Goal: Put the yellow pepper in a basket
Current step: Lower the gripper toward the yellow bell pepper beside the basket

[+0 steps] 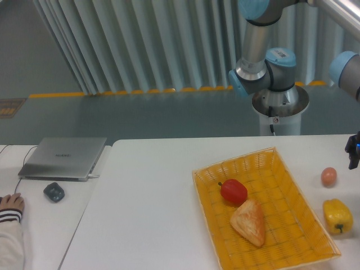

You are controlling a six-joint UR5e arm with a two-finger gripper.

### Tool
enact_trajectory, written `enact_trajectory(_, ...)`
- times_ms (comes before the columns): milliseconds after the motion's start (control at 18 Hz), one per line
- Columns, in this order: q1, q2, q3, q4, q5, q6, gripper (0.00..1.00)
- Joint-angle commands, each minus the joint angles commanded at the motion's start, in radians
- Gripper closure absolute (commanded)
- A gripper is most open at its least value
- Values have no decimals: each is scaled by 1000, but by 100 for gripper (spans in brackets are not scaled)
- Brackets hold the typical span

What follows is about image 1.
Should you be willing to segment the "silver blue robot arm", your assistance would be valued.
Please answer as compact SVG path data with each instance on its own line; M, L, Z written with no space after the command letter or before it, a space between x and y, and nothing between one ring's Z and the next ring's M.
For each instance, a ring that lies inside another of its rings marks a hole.
M295 85L296 56L282 47L268 49L272 28L285 8L307 3L325 11L359 41L359 1L238 1L247 22L242 56L228 77L241 96L253 95L261 136L299 135L309 96ZM330 64L330 79L359 102L359 53L345 51ZM349 169L359 165L359 131L349 137L345 152Z

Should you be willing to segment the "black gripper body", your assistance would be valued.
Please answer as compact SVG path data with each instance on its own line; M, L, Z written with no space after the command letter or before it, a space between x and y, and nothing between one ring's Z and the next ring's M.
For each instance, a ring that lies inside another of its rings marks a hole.
M352 135L348 138L348 141L345 145L345 152L352 155L359 155L359 136L360 131L355 135Z

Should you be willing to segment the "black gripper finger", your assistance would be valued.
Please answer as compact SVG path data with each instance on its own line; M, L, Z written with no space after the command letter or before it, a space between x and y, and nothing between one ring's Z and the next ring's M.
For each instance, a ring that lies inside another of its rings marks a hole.
M358 154L349 154L349 169L356 169L359 164L359 155Z

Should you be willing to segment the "person's hand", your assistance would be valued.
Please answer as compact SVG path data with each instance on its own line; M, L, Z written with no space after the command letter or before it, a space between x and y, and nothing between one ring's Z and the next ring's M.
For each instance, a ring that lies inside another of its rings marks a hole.
M0 210L15 210L19 213L23 213L25 208L24 198L21 193L15 193L13 195L6 195L1 198Z

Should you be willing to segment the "white sleeved forearm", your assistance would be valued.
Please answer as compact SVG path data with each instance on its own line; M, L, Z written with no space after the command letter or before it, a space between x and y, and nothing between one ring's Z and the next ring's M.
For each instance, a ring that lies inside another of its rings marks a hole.
M1 210L1 269L24 269L22 211Z

